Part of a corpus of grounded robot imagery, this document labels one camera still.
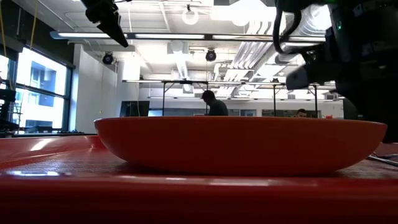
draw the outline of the red bowl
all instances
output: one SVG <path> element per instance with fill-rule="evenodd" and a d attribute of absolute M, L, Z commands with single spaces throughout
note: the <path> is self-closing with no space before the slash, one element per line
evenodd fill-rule
<path fill-rule="evenodd" d="M 387 126 L 272 117 L 130 117 L 95 121 L 106 148 L 133 164 L 203 175 L 320 175 L 352 166 Z"/>

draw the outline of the person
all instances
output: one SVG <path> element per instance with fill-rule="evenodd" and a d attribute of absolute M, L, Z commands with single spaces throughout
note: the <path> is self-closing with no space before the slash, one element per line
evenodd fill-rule
<path fill-rule="evenodd" d="M 228 116 L 228 109 L 225 103 L 217 100 L 212 91 L 204 91 L 201 98 L 210 107 L 208 116 Z"/>
<path fill-rule="evenodd" d="M 296 118 L 306 118 L 307 117 L 307 112 L 305 109 L 299 109 L 296 113 Z"/>

